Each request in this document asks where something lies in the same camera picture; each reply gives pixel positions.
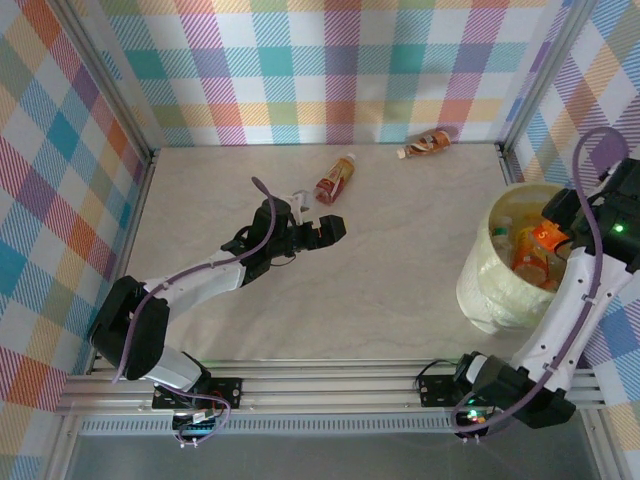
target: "bottle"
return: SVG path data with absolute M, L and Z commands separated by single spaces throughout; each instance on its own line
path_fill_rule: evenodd
M 338 159 L 316 185 L 313 191 L 316 200 L 325 205 L 331 205 L 336 201 L 356 169 L 355 159 L 353 153 Z
M 555 253 L 556 247 L 561 243 L 569 240 L 564 233 L 560 231 L 558 224 L 552 223 L 546 218 L 533 230 L 533 237 L 540 248 L 545 249 L 549 253 Z
M 553 279 L 549 278 L 549 279 L 545 280 L 544 282 L 542 282 L 538 286 L 540 288 L 542 288 L 543 290 L 546 290 L 548 292 L 556 293 L 558 291 L 558 287 L 560 286 L 560 284 L 558 283 L 557 280 L 553 280 Z
M 511 266 L 511 255 L 513 247 L 511 246 L 511 227 L 513 221 L 511 217 L 500 217 L 496 220 L 495 226 L 491 231 L 491 242 L 498 257 L 507 266 Z
M 540 224 L 535 216 L 527 216 L 523 228 L 516 236 L 516 251 L 512 270 L 531 285 L 541 285 L 549 277 L 549 263 L 536 244 L 533 231 Z
M 396 153 L 398 158 L 422 157 L 446 150 L 450 145 L 449 134 L 444 130 L 438 130 L 431 135 L 425 135 L 416 143 L 399 148 Z

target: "plaid wallpaper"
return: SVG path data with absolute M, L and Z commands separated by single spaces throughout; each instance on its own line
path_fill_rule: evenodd
M 640 159 L 640 1 L 601 0 L 516 146 L 525 180 L 567 184 L 573 149 L 592 127 L 611 125 Z M 591 185 L 622 152 L 611 137 L 587 143 L 582 175 Z M 640 284 L 609 308 L 586 356 L 640 478 Z
M 404 143 L 438 126 L 494 141 L 569 4 L 74 3 L 125 96 L 171 146 Z
M 507 119 L 500 129 L 500 134 L 496 139 L 498 142 L 504 141 L 507 137 L 507 134 L 509 133 L 509 130 L 511 130 L 514 120 L 520 113 L 522 103 L 524 102 L 525 98 L 527 98 L 529 92 L 531 92 L 531 88 L 533 87 L 536 78 L 538 78 L 540 68 L 548 58 L 549 52 L 551 50 L 551 45 L 558 37 L 560 30 L 562 30 L 564 22 L 567 19 L 567 15 L 569 14 L 569 10 L 571 10 L 573 4 L 574 0 L 564 0 L 562 2 L 562 7 L 560 7 L 560 10 L 558 10 L 556 18 L 554 19 L 551 28 L 547 32 L 547 36 L 545 37 L 544 42 L 542 43 L 542 46 L 540 47 L 540 50 L 538 51 L 535 60 L 531 64 L 529 72 L 527 72 L 527 76 L 525 77 L 525 80 L 522 83 L 520 90 L 518 91 L 518 96 L 513 102 L 511 110 L 509 111 L 509 115 L 507 115 Z
M 44 0 L 0 0 L 0 479 L 35 478 L 143 162 Z

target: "orange bottle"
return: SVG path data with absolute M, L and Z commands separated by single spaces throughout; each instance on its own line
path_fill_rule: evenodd
M 525 282 L 537 286 L 545 282 L 549 277 L 549 263 L 533 240 L 535 228 L 536 225 L 529 223 L 528 226 L 518 232 L 512 269 Z
M 336 201 L 356 169 L 355 159 L 353 153 L 338 159 L 316 185 L 313 191 L 316 200 L 325 205 L 331 205 Z
M 551 253 L 555 253 L 558 245 L 569 240 L 569 237 L 558 229 L 557 224 L 547 219 L 544 219 L 542 223 L 533 230 L 532 234 L 536 243 Z
M 406 145 L 397 150 L 398 158 L 423 157 L 446 150 L 451 145 L 451 138 L 444 130 L 425 135 L 416 143 Z

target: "beige floor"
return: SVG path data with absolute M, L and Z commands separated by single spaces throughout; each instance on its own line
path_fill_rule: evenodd
M 504 187 L 491 145 L 456 145 L 400 161 L 393 146 L 165 149 L 129 273 L 173 273 L 214 253 L 251 223 L 263 200 L 311 189 L 332 161 L 357 170 L 333 207 L 347 236 L 218 296 L 169 327 L 167 343 L 201 359 L 509 356 L 523 336 L 491 337 L 460 312 L 455 283 L 481 214 Z

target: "cable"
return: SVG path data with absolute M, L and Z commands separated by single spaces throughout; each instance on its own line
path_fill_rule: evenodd
M 271 265 L 269 265 L 270 267 L 284 267 L 286 265 L 289 265 L 290 263 L 292 263 L 296 258 L 298 258 L 296 256 L 296 254 L 293 254 L 293 257 L 291 258 L 291 260 L 289 260 L 288 262 L 284 262 L 284 263 L 272 263 Z
M 449 365 L 453 365 L 454 367 L 456 366 L 455 363 L 453 363 L 453 362 L 451 362 L 449 360 L 445 360 L 444 358 L 438 358 L 436 360 L 433 360 L 432 362 L 427 364 L 426 367 L 424 367 L 422 370 L 420 370 L 420 373 L 418 375 L 416 375 L 416 378 L 413 380 L 413 388 L 415 388 L 416 390 L 419 390 L 418 389 L 418 382 L 420 381 L 420 377 L 422 375 L 424 375 L 424 372 L 429 370 L 431 367 L 434 367 L 434 366 L 438 365 L 439 363 L 448 363 Z
M 582 151 L 582 147 L 586 143 L 586 141 L 591 138 L 593 135 L 598 133 L 614 133 L 618 136 L 618 138 L 622 141 L 625 146 L 625 156 L 628 155 L 629 147 L 627 145 L 626 140 L 622 136 L 622 134 L 612 127 L 596 127 L 589 130 L 581 139 L 578 141 L 578 145 L 576 145 L 575 150 L 573 151 L 573 159 L 571 165 L 571 173 L 573 175 L 573 181 L 576 185 L 576 193 L 578 195 L 578 200 L 580 201 L 580 207 L 582 208 L 582 212 L 587 219 L 587 223 L 589 224 L 589 228 L 591 229 L 591 235 L 593 236 L 593 244 L 595 248 L 595 262 L 593 267 L 593 277 L 591 278 L 591 284 L 589 285 L 589 292 L 587 293 L 587 297 L 595 298 L 596 293 L 598 293 L 598 288 L 600 287 L 600 277 L 602 275 L 602 263 L 604 259 L 604 253 L 602 251 L 602 235 L 600 234 L 600 230 L 598 229 L 598 222 L 593 214 L 593 210 L 591 210 L 591 206 L 589 205 L 589 200 L 584 193 L 584 189 L 582 187 L 582 182 L 580 180 L 580 152 Z M 467 393 L 462 400 L 456 405 L 451 412 L 451 424 L 454 426 L 455 432 L 457 433 L 470 433 L 476 430 L 480 430 L 482 428 L 490 427 L 491 425 L 495 425 L 507 418 L 511 417 L 519 410 L 521 410 L 524 406 L 526 406 L 534 397 L 544 388 L 545 384 L 549 381 L 551 376 L 553 375 L 553 371 L 556 370 L 564 358 L 566 357 L 569 349 L 573 345 L 573 342 L 577 338 L 580 333 L 580 330 L 584 326 L 587 321 L 587 317 L 589 316 L 589 312 L 593 307 L 593 303 L 584 302 L 582 307 L 582 311 L 578 315 L 575 325 L 573 329 L 569 333 L 569 336 L 560 347 L 560 351 L 556 355 L 555 359 L 551 362 L 548 369 L 542 374 L 540 380 L 533 386 L 531 390 L 529 390 L 524 397 L 518 400 L 516 403 L 511 405 L 509 408 L 504 410 L 501 414 L 493 416 L 482 424 L 481 426 L 477 425 L 469 425 L 466 427 L 460 426 L 456 422 L 456 415 L 462 408 L 466 405 L 467 401 L 474 395 L 473 392 Z
M 160 290 L 165 288 L 165 285 L 173 285 L 174 283 L 178 282 L 179 280 L 188 277 L 189 275 L 199 272 L 200 270 L 204 270 L 206 268 L 216 268 L 222 265 L 228 265 L 230 263 L 235 263 L 235 262 L 239 262 L 240 260 L 250 257 L 251 255 L 253 255 L 254 253 L 256 253 L 258 250 L 260 250 L 262 247 L 264 247 L 267 242 L 269 241 L 269 239 L 271 238 L 271 235 L 273 235 L 273 230 L 276 226 L 276 205 L 275 202 L 273 201 L 273 196 L 271 195 L 271 193 L 269 193 L 269 190 L 267 189 L 267 187 L 264 185 L 264 183 L 262 183 L 258 178 L 256 177 L 251 177 L 251 181 L 253 182 L 253 184 L 258 188 L 258 190 L 260 190 L 262 193 L 264 193 L 267 197 L 267 200 L 269 200 L 269 209 L 271 210 L 271 222 L 269 223 L 269 230 L 267 231 L 267 234 L 264 236 L 264 238 L 262 239 L 262 241 L 256 245 L 255 247 L 253 247 L 251 250 L 241 253 L 240 255 L 238 255 L 237 257 L 233 257 L 233 258 L 228 258 L 226 260 L 218 260 L 217 262 L 213 262 L 213 263 L 203 263 L 201 265 L 196 265 L 193 266 L 191 268 L 188 268 L 182 272 L 176 273 L 173 277 L 169 278 L 166 282 L 161 283 L 160 285 L 156 286 L 155 288 L 153 288 L 149 293 L 147 293 L 144 298 L 142 299 L 142 301 L 140 302 L 140 304 L 138 305 L 138 307 L 136 308 L 135 312 L 133 313 L 133 317 L 131 318 L 131 322 L 129 323 L 129 328 L 127 330 L 127 336 L 125 338 L 124 341 L 124 347 L 122 348 L 122 356 L 120 357 L 120 363 L 118 364 L 118 370 L 116 371 L 115 376 L 113 377 L 113 379 L 111 380 L 111 383 L 115 384 L 120 377 L 122 376 L 123 372 L 124 372 L 124 368 L 127 365 L 127 361 L 129 360 L 129 353 L 131 351 L 131 342 L 133 340 L 133 334 L 136 330 L 136 325 L 138 323 L 138 318 L 140 318 L 140 312 L 142 312 L 142 310 L 144 309 L 145 305 L 149 302 L 149 300 L 151 300 L 153 298 L 153 296 L 158 293 Z
M 194 447 L 197 447 L 201 443 L 206 442 L 211 437 L 216 435 L 222 428 L 224 428 L 224 426 L 229 421 L 229 417 L 231 417 L 231 404 L 226 399 L 224 399 L 222 397 L 215 397 L 213 395 L 204 395 L 204 394 L 201 394 L 201 393 L 187 393 L 187 392 L 183 392 L 182 390 L 179 390 L 177 388 L 174 388 L 174 387 L 172 387 L 170 385 L 165 385 L 164 383 L 158 383 L 158 385 L 160 385 L 162 388 L 166 388 L 167 390 L 169 390 L 172 393 L 175 393 L 176 395 L 180 395 L 180 396 L 183 396 L 183 397 L 200 398 L 202 400 L 211 400 L 212 402 L 214 402 L 214 405 L 213 405 L 214 409 L 215 409 L 215 402 L 221 403 L 225 407 L 224 408 L 224 418 L 222 420 L 220 420 L 220 423 L 216 422 L 216 428 L 214 428 L 209 433 L 207 433 L 203 437 L 200 437 L 197 440 L 194 438 L 192 442 L 187 442 L 184 439 L 184 437 L 182 436 L 182 432 L 184 432 L 184 430 L 187 428 L 187 425 L 182 425 L 178 429 L 178 434 L 176 435 L 176 438 L 178 439 L 178 441 L 180 442 L 182 447 L 184 447 L 185 445 L 187 445 L 189 443 L 191 443 Z

